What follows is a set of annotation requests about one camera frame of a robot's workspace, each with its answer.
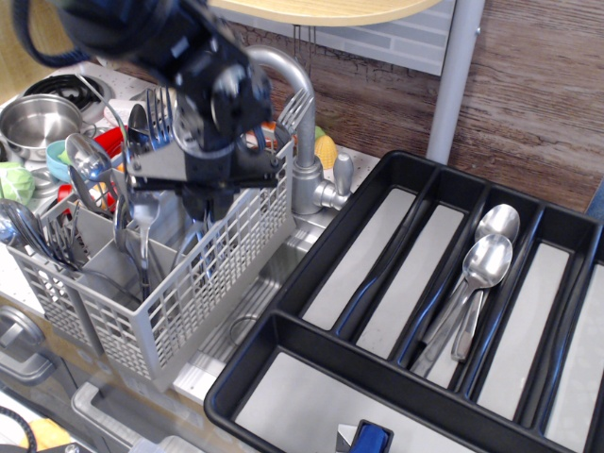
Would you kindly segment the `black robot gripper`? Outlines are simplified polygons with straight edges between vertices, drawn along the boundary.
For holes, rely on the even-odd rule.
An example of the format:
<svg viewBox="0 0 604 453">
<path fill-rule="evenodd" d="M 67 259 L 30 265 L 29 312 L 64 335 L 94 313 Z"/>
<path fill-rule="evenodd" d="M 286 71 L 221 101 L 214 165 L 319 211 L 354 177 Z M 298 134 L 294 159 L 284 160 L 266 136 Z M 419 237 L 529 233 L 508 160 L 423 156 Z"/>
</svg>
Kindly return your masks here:
<svg viewBox="0 0 604 453">
<path fill-rule="evenodd" d="M 271 84 L 259 65 L 199 60 L 176 69 L 144 69 L 176 90 L 176 116 L 165 144 L 141 155 L 128 153 L 126 174 L 134 190 L 181 191 L 193 220 L 204 221 L 209 211 L 218 222 L 237 191 L 276 186 L 282 160 L 243 142 L 272 114 Z"/>
</svg>

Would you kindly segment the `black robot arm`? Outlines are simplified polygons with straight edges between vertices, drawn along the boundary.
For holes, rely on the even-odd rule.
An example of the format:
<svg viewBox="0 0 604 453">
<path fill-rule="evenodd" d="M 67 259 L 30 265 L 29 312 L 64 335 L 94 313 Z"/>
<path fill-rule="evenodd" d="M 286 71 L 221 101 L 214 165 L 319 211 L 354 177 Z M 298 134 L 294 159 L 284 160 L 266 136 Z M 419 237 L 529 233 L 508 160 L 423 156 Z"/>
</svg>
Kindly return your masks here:
<svg viewBox="0 0 604 453">
<path fill-rule="evenodd" d="M 274 188 L 283 162 L 246 133 L 262 134 L 273 114 L 271 83 L 204 1 L 57 1 L 74 49 L 38 51 L 29 4 L 10 4 L 15 34 L 38 63 L 59 68 L 91 57 L 124 60 L 176 90 L 174 132 L 153 151 L 126 156 L 127 183 L 139 193 L 170 190 L 195 219 L 222 219 L 242 189 Z"/>
</svg>

